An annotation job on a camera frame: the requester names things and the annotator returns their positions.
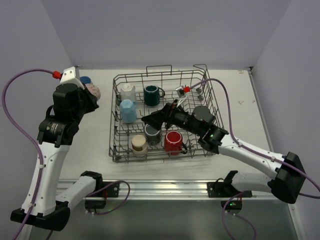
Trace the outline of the white faceted ceramic mug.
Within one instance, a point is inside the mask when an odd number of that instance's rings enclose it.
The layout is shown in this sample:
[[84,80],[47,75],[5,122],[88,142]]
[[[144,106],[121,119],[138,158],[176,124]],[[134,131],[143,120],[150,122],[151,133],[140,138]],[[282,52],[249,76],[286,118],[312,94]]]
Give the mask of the white faceted ceramic mug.
[[120,88],[120,96],[121,100],[131,100],[132,102],[136,102],[136,88],[134,85],[130,83],[125,83],[121,88]]

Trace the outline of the blue plastic tumbler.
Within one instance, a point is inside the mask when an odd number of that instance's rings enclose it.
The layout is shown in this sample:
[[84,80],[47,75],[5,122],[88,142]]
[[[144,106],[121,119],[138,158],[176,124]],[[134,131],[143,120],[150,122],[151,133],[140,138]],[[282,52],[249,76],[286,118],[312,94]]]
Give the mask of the blue plastic tumbler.
[[81,76],[79,80],[80,80],[81,83],[84,84],[84,85],[89,85],[89,84],[92,84],[92,83],[93,83],[92,80],[91,80],[91,78],[88,77],[88,76]]

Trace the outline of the pink ghost pattern mug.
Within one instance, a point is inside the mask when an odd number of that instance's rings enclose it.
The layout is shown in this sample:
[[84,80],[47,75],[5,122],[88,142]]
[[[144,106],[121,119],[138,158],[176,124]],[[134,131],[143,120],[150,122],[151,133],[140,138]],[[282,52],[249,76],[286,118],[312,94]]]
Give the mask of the pink ghost pattern mug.
[[97,101],[100,100],[101,98],[101,91],[100,89],[93,83],[87,83],[85,84],[86,88],[88,89],[88,91],[96,97]]

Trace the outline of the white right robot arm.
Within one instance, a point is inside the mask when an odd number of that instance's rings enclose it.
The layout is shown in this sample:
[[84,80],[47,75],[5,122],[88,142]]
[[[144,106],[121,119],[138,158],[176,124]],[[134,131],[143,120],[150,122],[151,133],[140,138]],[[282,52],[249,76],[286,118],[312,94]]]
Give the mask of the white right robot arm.
[[239,160],[259,173],[231,172],[224,185],[237,192],[272,193],[279,200],[294,204],[305,182],[305,170],[299,156],[263,150],[237,140],[230,132],[214,124],[215,116],[206,106],[197,106],[191,113],[176,103],[167,103],[161,110],[142,117],[156,130],[179,127],[198,136],[198,144],[207,152]]

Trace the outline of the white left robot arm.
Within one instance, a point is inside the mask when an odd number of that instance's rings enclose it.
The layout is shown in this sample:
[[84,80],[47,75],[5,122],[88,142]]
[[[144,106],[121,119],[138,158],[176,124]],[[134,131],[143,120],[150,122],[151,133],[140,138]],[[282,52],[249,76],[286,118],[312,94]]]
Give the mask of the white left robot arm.
[[71,187],[57,195],[62,166],[80,122],[85,114],[99,107],[100,97],[99,89],[92,83],[82,86],[62,83],[53,92],[53,105],[38,127],[35,143],[38,159],[28,195],[22,206],[11,212],[11,221],[61,231],[72,209],[102,186],[102,175],[87,170]]

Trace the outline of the light blue faceted mug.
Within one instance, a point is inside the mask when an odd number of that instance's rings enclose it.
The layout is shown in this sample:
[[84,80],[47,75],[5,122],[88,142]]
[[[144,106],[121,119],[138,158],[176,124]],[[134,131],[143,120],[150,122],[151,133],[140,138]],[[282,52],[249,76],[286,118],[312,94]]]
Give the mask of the light blue faceted mug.
[[136,104],[130,99],[124,99],[120,103],[120,114],[122,121],[131,124],[137,119]]

